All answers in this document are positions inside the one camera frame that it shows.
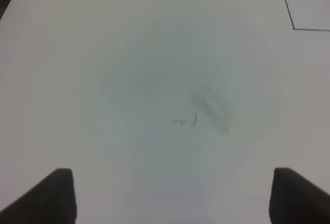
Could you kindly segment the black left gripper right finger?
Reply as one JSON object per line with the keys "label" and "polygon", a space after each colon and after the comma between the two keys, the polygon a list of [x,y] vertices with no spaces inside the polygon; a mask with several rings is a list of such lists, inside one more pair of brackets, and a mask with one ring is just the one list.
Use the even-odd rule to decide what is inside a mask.
{"label": "black left gripper right finger", "polygon": [[271,223],[329,223],[329,194],[291,168],[275,168]]}

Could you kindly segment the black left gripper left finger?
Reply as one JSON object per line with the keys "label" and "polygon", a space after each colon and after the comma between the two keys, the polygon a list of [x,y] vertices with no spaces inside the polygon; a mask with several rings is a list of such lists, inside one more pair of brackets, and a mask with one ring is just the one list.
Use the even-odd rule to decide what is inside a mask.
{"label": "black left gripper left finger", "polygon": [[73,172],[58,168],[1,210],[1,223],[76,223]]}

